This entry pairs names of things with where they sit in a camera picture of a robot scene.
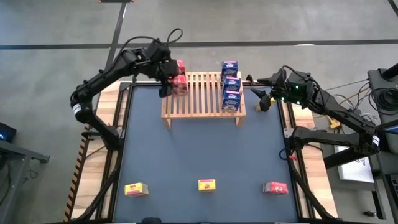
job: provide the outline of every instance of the red snack box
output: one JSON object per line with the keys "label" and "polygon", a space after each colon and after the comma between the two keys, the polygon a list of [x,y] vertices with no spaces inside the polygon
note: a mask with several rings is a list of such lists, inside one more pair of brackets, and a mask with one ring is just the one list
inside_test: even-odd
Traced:
{"label": "red snack box", "polygon": [[263,193],[273,193],[273,194],[287,194],[287,184],[279,182],[268,182],[262,185]]}
{"label": "red snack box", "polygon": [[183,60],[177,60],[180,74],[171,80],[172,94],[174,96],[185,96],[188,95],[188,82],[185,77],[185,64]]}

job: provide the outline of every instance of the yellow package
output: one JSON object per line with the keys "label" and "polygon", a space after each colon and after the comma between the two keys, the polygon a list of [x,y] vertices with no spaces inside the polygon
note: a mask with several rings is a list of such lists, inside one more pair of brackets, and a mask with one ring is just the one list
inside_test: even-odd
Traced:
{"label": "yellow package", "polygon": [[215,179],[198,180],[198,188],[199,191],[216,190],[216,180]]}
{"label": "yellow package", "polygon": [[143,183],[125,185],[124,186],[124,194],[126,196],[147,195],[147,194],[149,194],[148,185],[143,184]]}

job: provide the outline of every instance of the wooden table frame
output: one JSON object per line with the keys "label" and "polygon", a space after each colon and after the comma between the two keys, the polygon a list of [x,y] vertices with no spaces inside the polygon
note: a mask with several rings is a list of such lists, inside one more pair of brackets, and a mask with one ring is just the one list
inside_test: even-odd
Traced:
{"label": "wooden table frame", "polygon": [[[243,81],[244,86],[250,86],[249,82]],[[105,123],[118,127],[122,132],[127,126],[129,106],[135,86],[160,86],[157,82],[115,82],[101,92],[96,110]],[[292,128],[295,125],[313,128],[314,122],[310,110],[302,110],[298,105],[291,105],[278,102],[281,125],[284,128]],[[68,195],[67,207],[65,209],[64,222],[70,222],[79,217],[90,205],[96,194],[99,192],[105,180],[109,177],[111,169],[121,161],[122,153],[118,151],[107,151],[103,149],[93,154],[86,160],[86,156],[103,146],[99,137],[83,136],[76,160],[75,172],[72,178],[70,193]],[[323,163],[322,152],[311,147],[304,147],[296,155],[298,161],[295,163],[303,179],[308,183],[311,191],[326,210],[337,217],[337,211],[331,194],[331,189]],[[109,188],[101,200],[99,209],[91,219],[99,223],[112,222],[114,215],[114,204],[116,201],[117,181]],[[309,201],[304,196],[301,188],[292,179],[292,193],[295,195],[297,216],[301,218],[319,218],[319,214],[313,211]]]}

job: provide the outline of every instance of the blue snack box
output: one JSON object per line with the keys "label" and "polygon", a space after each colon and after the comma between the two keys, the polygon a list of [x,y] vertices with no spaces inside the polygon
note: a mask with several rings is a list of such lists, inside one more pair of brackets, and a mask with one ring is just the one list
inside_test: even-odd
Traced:
{"label": "blue snack box", "polygon": [[225,91],[223,94],[223,111],[236,112],[241,104],[241,94],[237,91]]}
{"label": "blue snack box", "polygon": [[225,77],[236,77],[238,74],[237,61],[224,61],[223,68],[221,69],[221,82]]}
{"label": "blue snack box", "polygon": [[225,91],[239,91],[241,89],[241,78],[225,77],[223,82],[223,93]]}

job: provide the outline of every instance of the wooden board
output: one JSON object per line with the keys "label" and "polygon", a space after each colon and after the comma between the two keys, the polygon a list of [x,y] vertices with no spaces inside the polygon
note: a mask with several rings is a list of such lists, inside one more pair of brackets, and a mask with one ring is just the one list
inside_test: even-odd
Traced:
{"label": "wooden board", "polygon": [[[241,92],[239,109],[230,113],[221,109],[221,72],[187,72],[186,77],[187,96],[168,96],[162,99],[161,117],[167,129],[171,128],[172,119],[191,118],[236,118],[236,126],[242,127],[246,117],[242,86],[239,90]],[[241,78],[241,72],[238,72],[238,77]]]}
{"label": "wooden board", "polygon": [[[114,111],[116,107],[116,101],[119,93],[120,82],[115,82],[107,89],[105,89],[99,98],[99,104],[97,109],[97,115],[104,120],[105,123],[111,124],[113,122]],[[124,109],[126,107],[126,97],[123,98],[121,116],[118,125],[122,124]],[[184,108],[189,108],[193,105],[185,105]],[[308,128],[314,128],[315,124],[312,118],[310,110],[302,110],[298,105],[293,105],[293,111],[295,116],[295,122],[298,126],[305,126]],[[284,105],[285,122],[287,126],[290,126],[289,116],[287,113],[286,105]],[[101,140],[90,141],[88,144],[87,153],[93,152],[97,148],[103,145]],[[325,165],[323,163],[322,153],[311,147],[304,147],[303,159],[305,161],[305,168],[307,171],[308,182],[311,191],[315,194],[320,203],[326,208],[326,210],[337,217],[337,211],[331,189],[326,173]],[[74,208],[67,208],[72,212],[72,218],[77,218],[81,215],[87,206],[94,199],[98,193],[101,185],[102,174],[104,171],[104,163],[106,159],[106,150],[100,151],[95,155],[92,155],[85,163],[82,169],[80,184],[76,193],[76,200]],[[308,216],[306,211],[306,202],[304,194],[299,190],[300,203],[302,204],[304,216]],[[109,207],[109,191],[105,198],[104,203],[104,214]]]}

